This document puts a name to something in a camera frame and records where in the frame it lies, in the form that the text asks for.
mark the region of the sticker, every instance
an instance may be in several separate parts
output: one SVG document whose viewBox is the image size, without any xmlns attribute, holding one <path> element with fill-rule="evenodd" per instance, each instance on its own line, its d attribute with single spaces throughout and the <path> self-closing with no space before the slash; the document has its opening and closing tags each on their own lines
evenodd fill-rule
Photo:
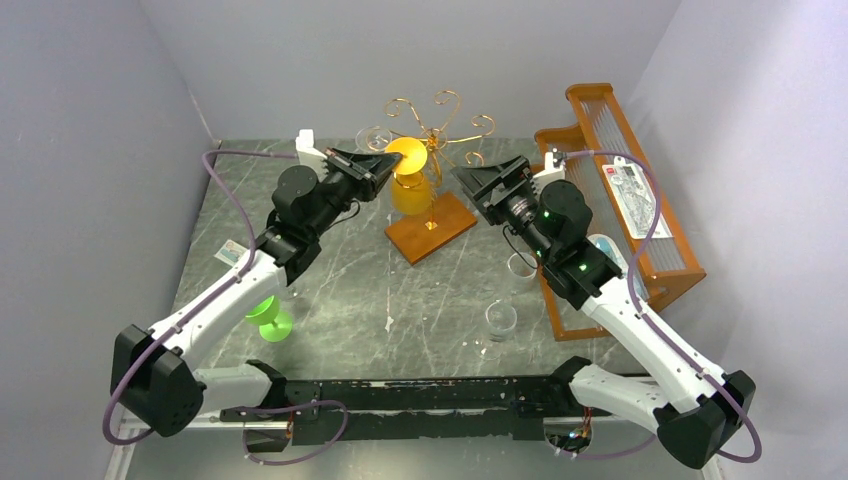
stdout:
<svg viewBox="0 0 848 480">
<path fill-rule="evenodd" d="M 654 219 L 656 201 L 642 169 L 630 164 L 604 165 L 603 169 L 630 237 L 645 238 L 651 226 L 651 220 Z M 660 216 L 660 223 L 657 225 L 653 238 L 671 237 L 665 217 Z"/>
<path fill-rule="evenodd" d="M 244 255 L 244 252 L 246 251 L 247 248 L 242 247 L 232 240 L 227 240 L 221 248 L 218 249 L 218 252 L 215 253 L 215 258 L 231 267 L 235 267 L 241 256 Z"/>
</svg>

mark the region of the gold wire mug tree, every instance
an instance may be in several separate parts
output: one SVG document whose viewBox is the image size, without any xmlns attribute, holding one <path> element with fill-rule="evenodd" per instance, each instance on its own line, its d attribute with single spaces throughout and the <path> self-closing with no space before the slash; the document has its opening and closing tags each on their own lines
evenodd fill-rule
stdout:
<svg viewBox="0 0 848 480">
<path fill-rule="evenodd" d="M 438 128 L 426 127 L 421 121 L 415 105 L 405 98 L 390 100 L 383 107 L 389 117 L 401 115 L 401 105 L 406 105 L 421 128 L 420 136 L 404 135 L 392 129 L 371 127 L 363 130 L 367 148 L 377 151 L 400 153 L 403 159 L 394 170 L 391 184 L 392 205 L 405 216 L 386 228 L 386 235 L 403 254 L 406 260 L 415 265 L 431 253 L 461 235 L 477 224 L 477 218 L 451 192 L 436 195 L 436 188 L 442 185 L 441 161 L 451 167 L 456 164 L 443 149 L 454 143 L 468 142 L 491 135 L 495 131 L 495 121 L 488 115 L 475 115 L 471 125 L 487 129 L 485 133 L 469 137 L 449 139 L 446 130 L 462 105 L 462 98 L 451 90 L 442 90 L 433 96 L 436 105 L 447 105 L 451 99 L 456 105 L 445 122 Z M 386 137 L 397 137 L 387 142 Z M 484 163 L 479 152 L 468 152 L 465 161 L 470 165 Z"/>
</svg>

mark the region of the gray wall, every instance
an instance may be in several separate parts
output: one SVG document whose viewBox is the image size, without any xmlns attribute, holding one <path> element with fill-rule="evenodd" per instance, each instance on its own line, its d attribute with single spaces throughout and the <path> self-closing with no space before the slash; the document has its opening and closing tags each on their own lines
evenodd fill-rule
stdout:
<svg viewBox="0 0 848 480">
<path fill-rule="evenodd" d="M 112 342 L 167 314 L 210 141 L 137 2 L 3 2 L 0 478 L 102 478 Z"/>
<path fill-rule="evenodd" d="M 728 478 L 848 477 L 846 24 L 838 0 L 686 0 L 629 105 L 709 274 L 667 316 L 758 385 L 765 454 Z"/>
<path fill-rule="evenodd" d="M 413 100 L 429 126 L 448 88 L 464 108 L 449 133 L 487 113 L 497 136 L 571 123 L 563 95 L 610 82 L 629 97 L 680 0 L 142 0 L 218 138 L 350 138 Z"/>
</svg>

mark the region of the wooden dish rack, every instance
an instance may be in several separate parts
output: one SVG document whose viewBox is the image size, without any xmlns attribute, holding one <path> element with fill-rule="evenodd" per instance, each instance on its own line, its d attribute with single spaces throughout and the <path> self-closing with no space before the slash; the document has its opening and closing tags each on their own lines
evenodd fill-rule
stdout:
<svg viewBox="0 0 848 480">
<path fill-rule="evenodd" d="M 578 84 L 568 88 L 565 96 L 577 123 L 565 128 L 549 128 L 536 132 L 536 143 L 544 157 L 556 147 L 559 151 L 616 150 L 630 153 L 648 162 L 630 124 L 607 83 Z M 612 238 L 622 255 L 629 257 L 641 240 L 630 236 L 624 217 L 603 171 L 612 159 L 603 156 L 570 160 L 565 178 L 574 183 L 586 197 L 593 218 L 589 234 L 600 233 Z M 654 239 L 639 259 L 639 276 L 648 304 L 659 312 L 706 276 L 680 227 L 674 209 L 665 195 L 662 212 L 671 238 Z M 563 325 L 557 297 L 547 281 L 538 275 L 548 315 L 557 341 L 582 340 L 609 335 L 602 327 L 569 329 Z"/>
</svg>

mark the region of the marble table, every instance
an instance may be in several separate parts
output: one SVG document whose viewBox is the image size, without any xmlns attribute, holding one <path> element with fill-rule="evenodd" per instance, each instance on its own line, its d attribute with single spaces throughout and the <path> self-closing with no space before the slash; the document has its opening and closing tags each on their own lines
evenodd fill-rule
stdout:
<svg viewBox="0 0 848 480">
<path fill-rule="evenodd" d="M 352 140 L 317 141 L 353 151 Z M 227 141 L 224 148 L 294 152 L 293 140 Z M 465 152 L 479 151 L 496 163 L 524 155 L 540 162 L 531 139 L 484 139 L 446 150 L 457 164 Z M 293 160 L 221 156 L 217 170 L 250 215 L 257 232 L 272 208 L 277 177 Z M 467 206 L 456 180 L 445 172 L 442 190 Z M 402 379 L 476 375 L 547 374 L 573 355 L 616 373 L 644 370 L 613 338 L 557 343 L 539 287 L 513 299 L 518 312 L 515 337 L 496 360 L 475 351 L 485 308 L 501 295 L 499 279 L 512 253 L 498 227 L 482 218 L 414 267 L 392 246 L 383 230 L 400 218 L 389 189 L 376 201 L 321 238 L 322 253 L 296 282 L 297 296 L 284 301 L 294 330 L 282 342 L 268 343 L 255 326 L 240 323 L 221 340 L 204 367 L 237 366 L 262 360 L 294 379 Z M 213 255 L 227 239 L 247 245 L 241 220 L 214 182 L 197 219 L 175 301 L 181 308 L 223 275 L 228 266 Z M 563 313 L 577 323 L 586 318 Z"/>
</svg>

